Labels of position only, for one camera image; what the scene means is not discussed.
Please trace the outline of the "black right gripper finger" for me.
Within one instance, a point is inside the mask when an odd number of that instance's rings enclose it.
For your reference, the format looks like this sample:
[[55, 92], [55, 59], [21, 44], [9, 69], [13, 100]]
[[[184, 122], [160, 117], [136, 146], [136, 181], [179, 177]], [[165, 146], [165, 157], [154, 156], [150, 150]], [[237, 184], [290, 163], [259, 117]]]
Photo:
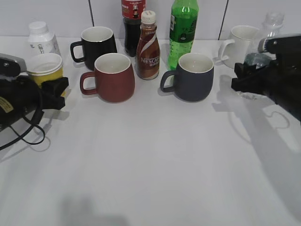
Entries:
[[256, 68], [256, 65], [235, 63], [234, 73], [237, 77], [231, 80], [231, 88], [242, 93], [265, 96], [261, 83], [261, 74], [265, 68], [266, 66]]

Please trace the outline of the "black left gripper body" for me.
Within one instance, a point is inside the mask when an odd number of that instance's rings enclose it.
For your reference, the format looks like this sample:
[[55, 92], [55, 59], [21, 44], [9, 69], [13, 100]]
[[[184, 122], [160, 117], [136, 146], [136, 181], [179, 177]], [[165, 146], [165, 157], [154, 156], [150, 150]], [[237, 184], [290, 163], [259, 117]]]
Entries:
[[43, 116], [42, 90], [26, 76], [0, 81], [0, 130], [4, 130], [32, 111], [30, 124], [38, 125]]

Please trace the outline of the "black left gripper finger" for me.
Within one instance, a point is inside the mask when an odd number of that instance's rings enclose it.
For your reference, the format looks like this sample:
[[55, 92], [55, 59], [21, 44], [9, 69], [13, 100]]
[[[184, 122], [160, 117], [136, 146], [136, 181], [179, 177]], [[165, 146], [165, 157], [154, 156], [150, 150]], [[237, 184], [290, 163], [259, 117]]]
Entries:
[[42, 109], [61, 110], [65, 107], [65, 98], [62, 95], [68, 86], [67, 77], [43, 82], [41, 84]]

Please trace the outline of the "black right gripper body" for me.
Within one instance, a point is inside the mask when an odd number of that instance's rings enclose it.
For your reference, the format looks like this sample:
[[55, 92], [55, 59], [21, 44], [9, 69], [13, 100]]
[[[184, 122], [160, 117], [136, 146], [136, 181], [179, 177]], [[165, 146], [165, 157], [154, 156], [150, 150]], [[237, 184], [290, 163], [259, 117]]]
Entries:
[[263, 95], [301, 120], [301, 65], [272, 64], [260, 70]]

